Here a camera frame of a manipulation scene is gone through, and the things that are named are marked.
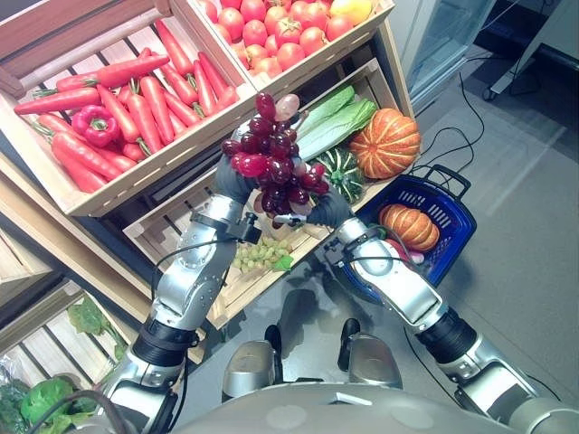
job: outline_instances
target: pumpkin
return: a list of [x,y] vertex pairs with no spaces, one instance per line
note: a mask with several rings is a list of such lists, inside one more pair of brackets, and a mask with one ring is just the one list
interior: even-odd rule
[[440,237],[438,227],[428,215],[399,203],[385,206],[379,222],[396,232],[409,250],[428,251]]
[[356,202],[363,192],[364,175],[356,156],[340,147],[333,147],[316,158],[326,167],[327,178],[348,203]]
[[395,108],[377,110],[354,137],[350,150],[368,178],[387,179],[400,174],[420,152],[416,122]]

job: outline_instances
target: refrigerator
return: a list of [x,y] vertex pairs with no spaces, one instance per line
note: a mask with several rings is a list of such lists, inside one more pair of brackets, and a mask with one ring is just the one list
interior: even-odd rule
[[495,0],[398,0],[389,21],[414,113],[428,107],[466,61]]

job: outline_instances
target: basket handle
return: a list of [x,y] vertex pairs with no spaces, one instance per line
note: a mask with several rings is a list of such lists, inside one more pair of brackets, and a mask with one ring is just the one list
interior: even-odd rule
[[451,196],[454,196],[457,200],[460,200],[460,198],[467,192],[467,190],[470,189],[470,181],[467,178],[458,174],[457,172],[454,172],[453,170],[450,170],[448,167],[446,167],[444,165],[432,166],[430,168],[430,170],[428,171],[428,173],[426,174],[426,176],[424,177],[424,179],[428,179],[430,181],[429,178],[430,178],[430,175],[432,174],[432,172],[442,172],[444,174],[447,174],[451,178],[453,178],[455,181],[458,181],[459,183],[462,184],[462,190],[458,194],[454,194],[450,190],[445,189]]

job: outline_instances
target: orange pumpkin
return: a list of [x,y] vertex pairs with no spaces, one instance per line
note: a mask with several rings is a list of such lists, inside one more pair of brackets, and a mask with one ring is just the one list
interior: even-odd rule
[[395,108],[377,110],[354,138],[350,150],[368,178],[387,179],[400,174],[420,152],[418,125]]
[[385,206],[380,212],[379,222],[396,232],[410,250],[428,251],[440,237],[436,224],[428,215],[399,203]]

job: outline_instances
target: green grapes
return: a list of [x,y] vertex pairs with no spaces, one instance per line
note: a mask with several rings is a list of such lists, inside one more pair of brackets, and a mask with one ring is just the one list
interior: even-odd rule
[[242,244],[237,248],[232,265],[246,273],[252,269],[271,269],[282,256],[291,253],[286,240],[261,237],[257,244]]

